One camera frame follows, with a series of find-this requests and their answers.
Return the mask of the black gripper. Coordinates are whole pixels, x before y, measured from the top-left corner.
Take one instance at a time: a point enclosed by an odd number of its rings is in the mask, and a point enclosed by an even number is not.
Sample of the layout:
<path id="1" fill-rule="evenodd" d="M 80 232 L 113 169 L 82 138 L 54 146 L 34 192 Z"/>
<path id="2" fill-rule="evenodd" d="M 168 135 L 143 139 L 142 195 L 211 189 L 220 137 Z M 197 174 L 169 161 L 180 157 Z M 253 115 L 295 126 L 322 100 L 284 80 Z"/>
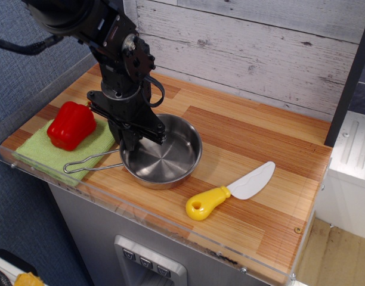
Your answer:
<path id="1" fill-rule="evenodd" d="M 110 98 L 101 91 L 89 91 L 87 97 L 91 110 L 107 119 L 115 142 L 120 145 L 123 140 L 128 151 L 134 151 L 143 138 L 164 143 L 166 127 L 152 111 L 150 86 L 140 86 L 127 98 Z"/>

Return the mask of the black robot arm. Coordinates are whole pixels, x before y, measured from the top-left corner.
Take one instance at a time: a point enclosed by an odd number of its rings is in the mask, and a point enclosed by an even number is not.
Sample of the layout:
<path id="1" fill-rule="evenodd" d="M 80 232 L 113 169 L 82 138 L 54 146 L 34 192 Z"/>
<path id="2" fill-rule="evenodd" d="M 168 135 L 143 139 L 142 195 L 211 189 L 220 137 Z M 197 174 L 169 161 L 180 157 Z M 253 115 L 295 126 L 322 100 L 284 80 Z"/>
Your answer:
<path id="1" fill-rule="evenodd" d="M 165 125 L 153 108 L 151 86 L 163 89 L 150 76 L 154 56 L 123 11 L 122 1 L 25 1 L 36 22 L 55 36 L 72 36 L 86 44 L 99 63 L 101 90 L 87 94 L 93 112 L 105 117 L 119 144 L 134 150 L 147 138 L 165 141 Z"/>

